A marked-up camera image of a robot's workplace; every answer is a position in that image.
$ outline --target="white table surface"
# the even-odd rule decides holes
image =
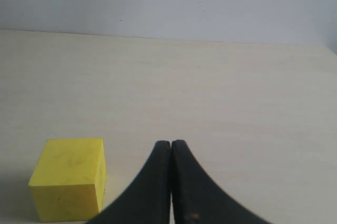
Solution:
[[[49,138],[104,137],[104,205],[156,140],[185,139],[272,223],[336,223],[337,56],[324,47],[0,30],[0,222],[37,220]]]

